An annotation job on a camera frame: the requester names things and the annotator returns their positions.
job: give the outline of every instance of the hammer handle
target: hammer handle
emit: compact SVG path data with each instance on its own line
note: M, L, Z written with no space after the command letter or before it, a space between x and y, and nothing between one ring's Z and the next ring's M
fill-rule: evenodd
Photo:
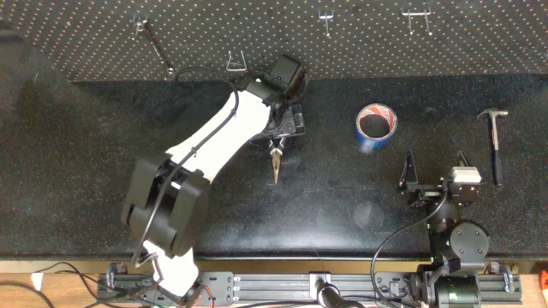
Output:
M495 185L501 186L503 184L503 165L500 161L500 155L498 155L498 150L493 150L493 178L495 180Z

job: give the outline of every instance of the black table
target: black table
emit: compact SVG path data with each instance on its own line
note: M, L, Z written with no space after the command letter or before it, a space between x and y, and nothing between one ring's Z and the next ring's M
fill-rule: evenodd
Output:
M47 67L40 72L35 81L15 71L0 80L0 257L129 258L134 242L120 211L135 159L184 140L229 89L69 84ZM307 133L287 145L279 183L265 142L243 146L212 184L211 219L195 257L370 258L389 234L424 216L395 193L410 149L425 184L446 175L459 150L479 168L480 200L462 214L491 234L490 258L545 258L546 99L548 79L539 75L312 81L302 102ZM366 155L354 119L370 103L388 104L398 129ZM498 122L502 190L491 182L487 120L476 118L488 107L509 110ZM427 253L423 227L396 237L383 256Z

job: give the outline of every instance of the blue tape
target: blue tape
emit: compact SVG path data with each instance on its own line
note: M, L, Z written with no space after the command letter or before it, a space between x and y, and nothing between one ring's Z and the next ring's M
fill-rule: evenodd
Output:
M367 136L363 130L360 127L360 120L364 116L368 115L378 115L382 116L389 124L390 131L387 135L381 137L381 138L373 138ZM397 116L394 110L392 110L390 107L383 105L383 104L370 104L364 107L358 113L358 116L356 116L356 139L358 140L358 144L360 144L362 147L366 148L379 148L382 146L385 146L389 141L392 135L394 135L394 132L397 128Z

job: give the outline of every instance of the hammer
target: hammer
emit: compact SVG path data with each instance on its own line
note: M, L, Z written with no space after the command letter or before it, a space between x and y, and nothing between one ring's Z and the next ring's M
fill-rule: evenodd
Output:
M493 153L492 153L492 164L493 164L493 178L495 180L495 185L501 186L503 184L503 166L500 162L500 156L498 155L498 135L497 135L497 116L507 116L507 110L498 110L497 108L488 108L481 111L478 117L487 114L491 119L491 139L493 141Z

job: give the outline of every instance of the pegboard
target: pegboard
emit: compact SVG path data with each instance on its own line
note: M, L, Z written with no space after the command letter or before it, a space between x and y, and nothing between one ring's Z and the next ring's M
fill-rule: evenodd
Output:
M164 80L146 16L176 69L225 71L229 51L263 69L283 53L312 79L548 73L546 0L0 0L2 17L68 80ZM429 9L411 18L403 12ZM327 36L325 21L332 12ZM185 80L218 79L195 72Z

